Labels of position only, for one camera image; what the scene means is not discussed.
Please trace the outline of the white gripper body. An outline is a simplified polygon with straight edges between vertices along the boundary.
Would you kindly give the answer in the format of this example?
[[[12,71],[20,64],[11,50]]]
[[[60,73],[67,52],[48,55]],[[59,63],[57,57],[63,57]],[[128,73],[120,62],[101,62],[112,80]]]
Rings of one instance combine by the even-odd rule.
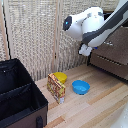
[[[85,44],[81,44],[78,53],[83,56],[89,56],[92,51],[92,47]]]

